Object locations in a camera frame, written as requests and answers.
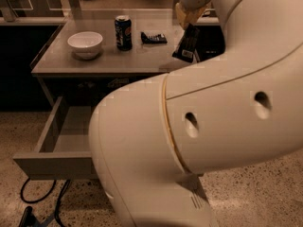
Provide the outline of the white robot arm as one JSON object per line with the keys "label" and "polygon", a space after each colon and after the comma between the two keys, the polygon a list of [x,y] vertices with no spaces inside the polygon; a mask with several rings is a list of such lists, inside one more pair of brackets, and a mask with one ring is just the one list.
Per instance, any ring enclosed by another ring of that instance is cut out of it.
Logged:
{"label": "white robot arm", "polygon": [[225,50],[121,87],[89,126],[122,227],[217,227],[204,173],[303,147],[303,0],[212,0]]}

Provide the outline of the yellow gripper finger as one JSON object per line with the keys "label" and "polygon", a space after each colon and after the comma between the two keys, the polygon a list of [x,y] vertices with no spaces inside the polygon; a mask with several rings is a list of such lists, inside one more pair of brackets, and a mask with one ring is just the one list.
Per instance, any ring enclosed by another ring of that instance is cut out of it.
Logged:
{"label": "yellow gripper finger", "polygon": [[180,27],[186,30],[189,24],[195,24],[202,16],[206,7],[194,10],[186,9],[180,2],[175,5],[175,13]]}

